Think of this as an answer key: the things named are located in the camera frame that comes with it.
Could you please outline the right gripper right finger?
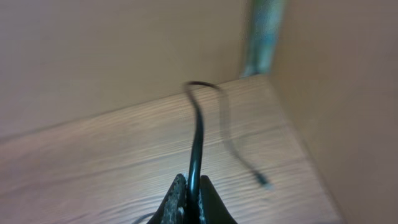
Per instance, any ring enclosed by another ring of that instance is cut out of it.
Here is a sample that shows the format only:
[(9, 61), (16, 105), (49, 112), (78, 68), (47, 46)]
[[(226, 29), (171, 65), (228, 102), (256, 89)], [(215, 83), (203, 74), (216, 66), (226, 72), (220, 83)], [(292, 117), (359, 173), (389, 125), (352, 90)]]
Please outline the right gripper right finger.
[(200, 177), (200, 220), (206, 224), (237, 224), (207, 175)]

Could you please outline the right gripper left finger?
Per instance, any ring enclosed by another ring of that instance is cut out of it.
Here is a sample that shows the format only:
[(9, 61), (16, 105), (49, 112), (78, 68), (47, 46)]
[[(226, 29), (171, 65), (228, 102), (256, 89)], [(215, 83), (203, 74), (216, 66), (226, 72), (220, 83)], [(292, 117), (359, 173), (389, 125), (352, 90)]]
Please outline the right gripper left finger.
[(157, 211), (147, 224), (183, 224), (186, 207), (186, 178), (177, 174)]

